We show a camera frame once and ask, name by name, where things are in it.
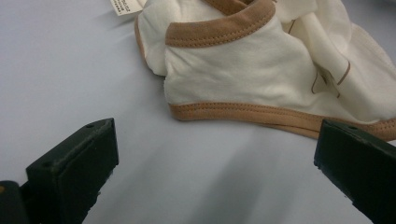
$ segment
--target garment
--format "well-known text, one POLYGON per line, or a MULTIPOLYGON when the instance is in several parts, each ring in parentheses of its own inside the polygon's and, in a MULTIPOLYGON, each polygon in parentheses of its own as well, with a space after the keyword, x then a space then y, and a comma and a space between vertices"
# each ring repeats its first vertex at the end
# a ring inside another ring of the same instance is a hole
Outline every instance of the garment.
POLYGON ((148 0, 135 33, 176 119, 396 139, 395 66, 339 0, 148 0))

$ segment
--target white table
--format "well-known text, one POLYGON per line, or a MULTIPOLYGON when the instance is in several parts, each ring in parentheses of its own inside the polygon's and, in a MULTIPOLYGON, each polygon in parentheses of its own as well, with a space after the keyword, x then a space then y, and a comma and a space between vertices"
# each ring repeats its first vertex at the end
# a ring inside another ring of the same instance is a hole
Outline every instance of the white table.
MULTIPOLYGON (((396 62, 396 6, 344 2, 396 62)), ((120 165, 84 223, 371 223, 313 165, 316 140, 172 119, 132 18, 108 0, 0 1, 0 180, 24 183, 27 165, 110 117, 120 165)))

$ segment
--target white surface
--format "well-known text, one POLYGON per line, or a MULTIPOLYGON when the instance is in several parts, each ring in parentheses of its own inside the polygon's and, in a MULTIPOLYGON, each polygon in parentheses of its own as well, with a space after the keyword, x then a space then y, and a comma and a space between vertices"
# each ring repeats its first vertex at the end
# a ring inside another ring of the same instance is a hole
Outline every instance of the white surface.
MULTIPOLYGON (((344 2, 395 62, 396 6, 344 2)), ((109 117, 120 165, 84 223, 371 223, 313 165, 315 140, 172 119, 131 17, 108 0, 1 1, 0 179, 22 184, 27 165, 109 117)))

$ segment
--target care label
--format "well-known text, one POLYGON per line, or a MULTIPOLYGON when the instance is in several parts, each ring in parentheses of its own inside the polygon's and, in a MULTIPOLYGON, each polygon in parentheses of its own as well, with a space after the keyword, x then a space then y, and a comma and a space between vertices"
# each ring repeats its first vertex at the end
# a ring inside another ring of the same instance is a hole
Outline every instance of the care label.
POLYGON ((117 15, 122 16, 141 11, 147 0, 110 0, 117 15))

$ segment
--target underwear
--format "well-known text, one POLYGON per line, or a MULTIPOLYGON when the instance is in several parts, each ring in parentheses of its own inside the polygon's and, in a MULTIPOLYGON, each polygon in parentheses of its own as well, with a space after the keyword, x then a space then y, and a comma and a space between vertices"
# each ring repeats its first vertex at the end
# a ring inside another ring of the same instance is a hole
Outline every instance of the underwear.
POLYGON ((340 0, 148 0, 134 27, 176 119, 396 139, 396 68, 340 0))

